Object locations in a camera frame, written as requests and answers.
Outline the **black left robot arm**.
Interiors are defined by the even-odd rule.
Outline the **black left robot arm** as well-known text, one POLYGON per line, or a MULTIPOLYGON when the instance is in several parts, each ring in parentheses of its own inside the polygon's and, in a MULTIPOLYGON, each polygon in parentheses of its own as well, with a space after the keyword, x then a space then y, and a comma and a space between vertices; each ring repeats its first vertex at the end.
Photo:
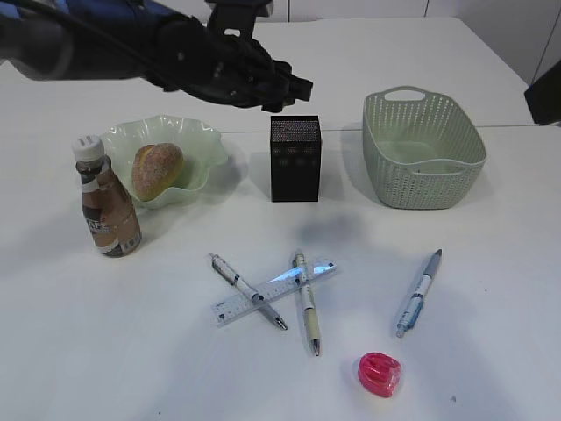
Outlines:
POLYGON ((209 20, 155 1, 4 1, 1 57, 35 81, 140 78, 207 103, 277 113, 313 84, 253 37, 270 1, 212 1, 209 20))

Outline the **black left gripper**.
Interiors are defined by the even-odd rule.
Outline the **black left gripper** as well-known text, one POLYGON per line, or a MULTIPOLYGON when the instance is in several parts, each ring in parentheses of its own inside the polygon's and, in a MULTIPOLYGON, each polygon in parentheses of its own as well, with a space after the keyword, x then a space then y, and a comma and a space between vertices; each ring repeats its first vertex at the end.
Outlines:
POLYGON ((280 113, 308 102, 313 82, 275 61, 253 38, 260 1, 211 1, 207 23, 157 1, 139 4, 150 25, 141 79, 209 103, 280 113))

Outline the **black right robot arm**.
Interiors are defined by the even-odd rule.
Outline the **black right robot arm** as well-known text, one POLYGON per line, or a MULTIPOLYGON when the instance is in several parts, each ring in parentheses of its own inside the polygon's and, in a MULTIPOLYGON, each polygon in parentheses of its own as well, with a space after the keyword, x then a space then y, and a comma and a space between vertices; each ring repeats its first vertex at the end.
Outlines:
POLYGON ((560 122, 560 95, 561 63, 558 62, 524 92, 535 124, 552 125, 560 122))

